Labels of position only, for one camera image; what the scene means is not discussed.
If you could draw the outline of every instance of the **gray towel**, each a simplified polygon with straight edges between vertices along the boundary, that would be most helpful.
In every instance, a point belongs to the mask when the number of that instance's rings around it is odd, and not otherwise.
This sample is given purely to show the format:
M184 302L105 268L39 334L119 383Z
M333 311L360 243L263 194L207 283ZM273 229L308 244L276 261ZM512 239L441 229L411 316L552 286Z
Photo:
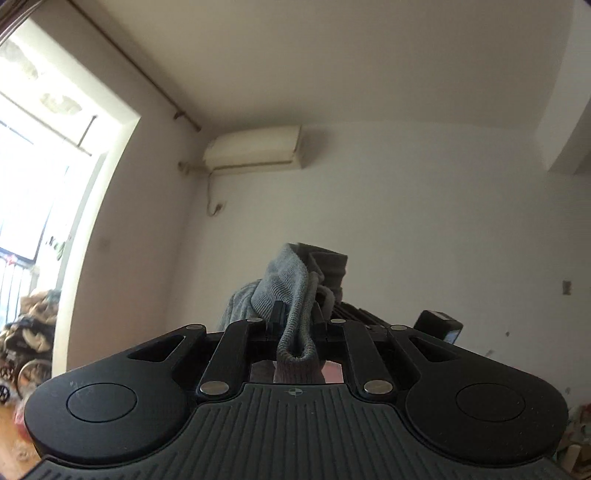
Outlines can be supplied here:
M341 301L340 284L346 263L345 255L330 250L285 244L269 263L261 280L245 285L232 295L220 329L225 330L230 323L250 317L269 320L275 301L287 303L289 313L277 349L274 381L324 383L316 347L310 337L310 315L317 294L325 318L330 316L334 303ZM253 380L271 381L271 366L259 366L256 371L266 372L265 378Z

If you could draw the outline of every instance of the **silver bolt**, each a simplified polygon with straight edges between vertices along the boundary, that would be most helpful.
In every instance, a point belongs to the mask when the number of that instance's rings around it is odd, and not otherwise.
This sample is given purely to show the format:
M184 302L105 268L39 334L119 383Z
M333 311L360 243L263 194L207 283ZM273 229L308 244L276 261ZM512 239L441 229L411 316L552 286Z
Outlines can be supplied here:
M201 392L205 393L206 395L224 395L224 393L230 390L230 386L226 382L220 382L219 380L211 380L201 385L199 390L201 390Z
M366 382L363 389L372 395L385 395L392 391L393 386L390 382L386 382L385 380L370 380L369 382Z

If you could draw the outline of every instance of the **wall-mounted air conditioner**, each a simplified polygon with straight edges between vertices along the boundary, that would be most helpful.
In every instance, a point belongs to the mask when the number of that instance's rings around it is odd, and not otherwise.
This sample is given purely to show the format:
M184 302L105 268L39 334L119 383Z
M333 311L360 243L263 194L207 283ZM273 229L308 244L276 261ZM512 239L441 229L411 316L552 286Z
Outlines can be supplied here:
M301 125L246 130L210 142L203 161L215 175L301 168Z

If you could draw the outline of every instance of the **pile of clothes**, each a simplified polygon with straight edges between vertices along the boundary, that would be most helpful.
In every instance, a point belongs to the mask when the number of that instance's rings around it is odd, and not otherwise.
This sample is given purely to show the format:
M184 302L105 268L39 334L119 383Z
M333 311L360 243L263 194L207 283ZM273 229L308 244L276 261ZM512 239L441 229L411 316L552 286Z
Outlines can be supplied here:
M12 323L7 323L0 332L0 354L51 354L59 302L59 290L21 297L18 318Z

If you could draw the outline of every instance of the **cable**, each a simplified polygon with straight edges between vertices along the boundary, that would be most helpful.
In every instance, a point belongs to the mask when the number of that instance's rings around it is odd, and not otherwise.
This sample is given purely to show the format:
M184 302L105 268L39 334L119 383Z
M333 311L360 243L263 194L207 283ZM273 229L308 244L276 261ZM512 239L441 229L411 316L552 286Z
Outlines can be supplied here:
M226 206L226 202L217 203L215 209L212 211L212 175L213 170L209 172L207 176L207 216L208 217L215 217L218 213L222 211L222 209Z

